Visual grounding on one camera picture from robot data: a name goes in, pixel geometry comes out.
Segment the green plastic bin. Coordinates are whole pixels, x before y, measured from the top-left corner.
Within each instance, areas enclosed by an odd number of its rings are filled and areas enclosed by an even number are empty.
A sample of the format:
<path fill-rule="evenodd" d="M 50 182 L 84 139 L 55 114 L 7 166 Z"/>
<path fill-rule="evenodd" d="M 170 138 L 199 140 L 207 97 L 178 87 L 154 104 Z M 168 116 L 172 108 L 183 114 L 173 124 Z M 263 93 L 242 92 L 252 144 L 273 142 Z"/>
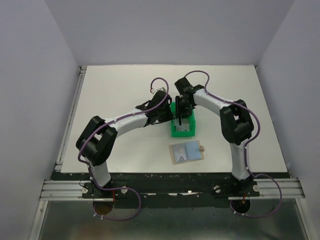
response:
<path fill-rule="evenodd" d="M 192 111 L 192 114 L 187 118 L 179 119 L 176 117 L 176 103 L 172 102 L 170 109 L 174 116 L 174 119 L 170 122 L 170 130 L 172 138 L 190 138 L 196 135 L 196 118 Z"/>

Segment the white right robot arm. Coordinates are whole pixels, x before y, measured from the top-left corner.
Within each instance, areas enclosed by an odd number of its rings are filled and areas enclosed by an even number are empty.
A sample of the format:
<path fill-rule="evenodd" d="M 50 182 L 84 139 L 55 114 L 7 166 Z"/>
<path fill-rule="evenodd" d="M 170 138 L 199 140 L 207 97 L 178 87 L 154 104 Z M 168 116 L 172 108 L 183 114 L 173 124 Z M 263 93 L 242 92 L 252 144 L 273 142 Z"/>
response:
<path fill-rule="evenodd" d="M 230 191 L 241 196 L 248 190 L 245 181 L 250 177 L 246 144 L 252 137 L 254 124 L 243 100 L 231 101 L 209 93 L 204 86 L 192 86 L 186 77 L 174 83 L 179 95 L 175 97 L 175 118 L 182 119 L 192 115 L 196 106 L 201 106 L 220 117 L 221 132 L 229 143 L 232 160 Z"/>

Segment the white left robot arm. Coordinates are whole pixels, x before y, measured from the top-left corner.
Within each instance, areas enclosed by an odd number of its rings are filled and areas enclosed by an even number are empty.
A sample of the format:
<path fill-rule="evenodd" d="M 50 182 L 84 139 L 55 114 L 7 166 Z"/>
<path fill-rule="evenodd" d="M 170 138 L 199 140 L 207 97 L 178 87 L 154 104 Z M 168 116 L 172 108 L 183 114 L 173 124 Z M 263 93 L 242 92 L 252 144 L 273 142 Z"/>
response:
<path fill-rule="evenodd" d="M 96 115 L 90 119 L 75 146 L 79 150 L 78 160 L 87 165 L 90 177 L 95 182 L 93 191 L 99 197 L 107 197 L 111 191 L 107 159 L 116 139 L 135 129 L 173 120 L 171 103 L 171 96 L 158 90 L 151 100 L 138 105 L 130 113 L 109 119 Z"/>

